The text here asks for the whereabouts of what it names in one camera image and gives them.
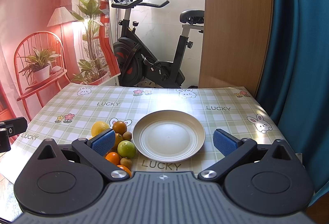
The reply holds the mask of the dark orange tangerine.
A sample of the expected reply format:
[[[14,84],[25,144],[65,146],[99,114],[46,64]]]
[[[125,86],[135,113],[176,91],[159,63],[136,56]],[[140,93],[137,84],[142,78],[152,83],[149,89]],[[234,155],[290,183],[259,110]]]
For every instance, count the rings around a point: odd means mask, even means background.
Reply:
[[[123,135],[127,131],[127,125],[123,121],[116,121],[116,122],[113,123],[112,129],[116,133],[118,133],[120,135]]]

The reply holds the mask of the red room backdrop poster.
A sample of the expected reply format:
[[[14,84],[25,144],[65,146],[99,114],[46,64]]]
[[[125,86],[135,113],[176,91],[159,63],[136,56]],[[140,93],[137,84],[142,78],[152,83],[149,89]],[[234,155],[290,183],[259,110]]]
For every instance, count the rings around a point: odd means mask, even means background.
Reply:
[[[1,119],[26,116],[26,108],[18,100],[14,53],[18,44],[37,31],[50,31],[63,43],[67,75],[79,72],[79,33],[82,24],[66,22],[49,26],[49,20],[60,7],[76,11],[77,0],[1,0]]]

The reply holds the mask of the yellow lemon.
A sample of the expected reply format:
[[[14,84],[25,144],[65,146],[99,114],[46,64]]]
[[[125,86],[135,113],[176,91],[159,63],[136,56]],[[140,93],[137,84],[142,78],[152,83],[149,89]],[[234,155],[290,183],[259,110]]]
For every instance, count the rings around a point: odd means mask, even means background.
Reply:
[[[95,137],[98,134],[100,134],[101,132],[103,132],[109,128],[110,128],[110,126],[108,123],[106,123],[104,121],[97,121],[92,125],[90,132],[91,132],[92,137]]]

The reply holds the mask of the teal curtain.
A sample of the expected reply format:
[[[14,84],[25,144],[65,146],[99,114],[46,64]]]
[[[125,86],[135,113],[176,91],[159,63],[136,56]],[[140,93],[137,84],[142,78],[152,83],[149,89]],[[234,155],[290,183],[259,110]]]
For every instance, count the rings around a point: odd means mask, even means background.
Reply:
[[[256,100],[328,193],[328,0],[274,0]]]

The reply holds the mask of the black exercise bike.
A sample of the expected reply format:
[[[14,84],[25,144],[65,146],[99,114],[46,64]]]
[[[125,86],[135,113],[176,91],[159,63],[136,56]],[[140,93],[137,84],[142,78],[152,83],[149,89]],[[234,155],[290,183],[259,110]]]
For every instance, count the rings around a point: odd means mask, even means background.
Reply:
[[[131,11],[135,7],[150,7],[161,9],[169,5],[166,0],[161,4],[144,2],[143,0],[110,0],[111,7],[122,9],[124,18],[118,21],[121,33],[113,44],[114,56],[117,59],[121,86],[136,86],[147,80],[157,87],[177,89],[181,88],[185,76],[181,65],[186,49],[193,46],[190,40],[190,30],[204,32],[204,10],[188,9],[180,13],[179,21],[182,24],[182,32],[177,39],[177,46],[172,60],[164,60],[158,57],[153,50],[160,51],[161,48],[171,46],[173,43],[172,33],[160,36],[161,40],[149,39],[144,43],[137,31],[138,21],[131,21]]]

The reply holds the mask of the small brown kiwi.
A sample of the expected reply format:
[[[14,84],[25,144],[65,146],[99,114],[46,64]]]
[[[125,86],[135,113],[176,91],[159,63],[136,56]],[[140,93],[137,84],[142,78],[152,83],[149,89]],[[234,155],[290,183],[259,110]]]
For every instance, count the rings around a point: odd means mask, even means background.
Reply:
[[[128,140],[131,141],[132,140],[132,133],[130,131],[126,131],[123,135],[123,140]]]

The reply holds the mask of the brown kiwi front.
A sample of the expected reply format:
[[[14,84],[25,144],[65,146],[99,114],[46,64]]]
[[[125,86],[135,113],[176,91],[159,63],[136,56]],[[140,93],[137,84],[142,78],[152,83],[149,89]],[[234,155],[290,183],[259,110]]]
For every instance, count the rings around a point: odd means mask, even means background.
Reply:
[[[129,170],[132,169],[132,160],[126,157],[120,159],[120,165],[127,167]]]

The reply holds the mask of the green apple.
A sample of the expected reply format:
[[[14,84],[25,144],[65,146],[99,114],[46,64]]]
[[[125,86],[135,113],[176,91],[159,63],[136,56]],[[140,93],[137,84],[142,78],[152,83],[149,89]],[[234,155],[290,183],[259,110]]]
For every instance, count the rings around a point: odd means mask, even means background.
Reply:
[[[118,144],[117,152],[123,158],[132,159],[135,157],[136,148],[132,142],[130,142],[128,140],[123,140],[122,142],[120,142]]]

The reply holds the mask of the cream round plate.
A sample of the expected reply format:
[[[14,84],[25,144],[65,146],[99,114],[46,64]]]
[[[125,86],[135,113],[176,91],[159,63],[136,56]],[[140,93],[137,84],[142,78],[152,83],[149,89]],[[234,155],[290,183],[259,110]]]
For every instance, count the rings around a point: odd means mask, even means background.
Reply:
[[[194,156],[203,146],[206,134],[192,115],[177,110],[160,110],[141,118],[133,129],[133,143],[145,157],[175,163]]]

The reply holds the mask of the small bright orange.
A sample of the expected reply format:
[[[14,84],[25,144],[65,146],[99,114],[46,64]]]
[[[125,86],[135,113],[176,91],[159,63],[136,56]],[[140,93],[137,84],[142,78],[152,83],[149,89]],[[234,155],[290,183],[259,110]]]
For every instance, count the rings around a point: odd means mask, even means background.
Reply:
[[[115,166],[120,164],[120,155],[117,152],[109,152],[105,158]]]

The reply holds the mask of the wooden panel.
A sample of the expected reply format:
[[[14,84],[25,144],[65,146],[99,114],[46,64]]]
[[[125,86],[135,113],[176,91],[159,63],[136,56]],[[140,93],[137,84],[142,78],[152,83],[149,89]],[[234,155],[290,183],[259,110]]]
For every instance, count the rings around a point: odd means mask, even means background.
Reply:
[[[243,86],[255,95],[272,14],[273,0],[205,0],[199,87]]]

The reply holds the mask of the orange mandarin front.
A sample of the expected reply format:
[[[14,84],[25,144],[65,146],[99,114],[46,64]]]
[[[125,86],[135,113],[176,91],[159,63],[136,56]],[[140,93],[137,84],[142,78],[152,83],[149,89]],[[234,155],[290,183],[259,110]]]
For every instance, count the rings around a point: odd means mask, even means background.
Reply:
[[[123,171],[127,172],[130,177],[132,176],[132,172],[126,166],[117,165],[117,167],[120,168],[120,169],[122,169]]]

